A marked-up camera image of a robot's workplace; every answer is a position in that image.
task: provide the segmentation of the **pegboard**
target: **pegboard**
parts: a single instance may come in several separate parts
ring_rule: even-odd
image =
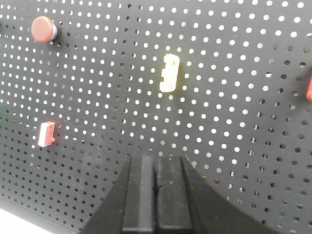
[[[312,232],[312,2],[3,0],[0,197],[73,232],[126,155],[187,155],[221,196]],[[38,16],[58,36],[31,35]],[[181,64],[161,93],[166,53]],[[38,146],[42,122],[57,124]]]

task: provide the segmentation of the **black perforated panel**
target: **black perforated panel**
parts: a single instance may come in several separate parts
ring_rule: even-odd
[[[78,232],[126,155],[187,154],[228,201],[309,234],[308,0],[3,0],[0,196]],[[37,17],[58,37],[35,43]],[[162,94],[166,53],[181,64]],[[42,122],[57,124],[38,146]]]

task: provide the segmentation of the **white surface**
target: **white surface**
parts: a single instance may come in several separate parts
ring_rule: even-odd
[[[1,234],[53,234],[0,209]]]
[[[48,127],[49,127],[48,123],[41,124],[39,142],[38,142],[38,146],[40,147],[46,147],[45,141],[46,141],[47,134],[48,134]]]

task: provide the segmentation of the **red knob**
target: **red knob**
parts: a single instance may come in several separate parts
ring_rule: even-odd
[[[31,26],[31,33],[37,42],[48,43],[57,36],[57,27],[50,18],[39,16]]]
[[[306,99],[307,99],[309,102],[312,102],[312,79],[311,79],[310,85],[309,85],[309,87],[308,87]]]

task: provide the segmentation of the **yellow clip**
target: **yellow clip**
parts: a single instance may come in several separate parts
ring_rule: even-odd
[[[166,66],[161,72],[161,77],[164,78],[164,81],[160,83],[159,89],[163,93],[173,92],[176,90],[180,58],[177,55],[166,54],[164,62],[166,63]]]

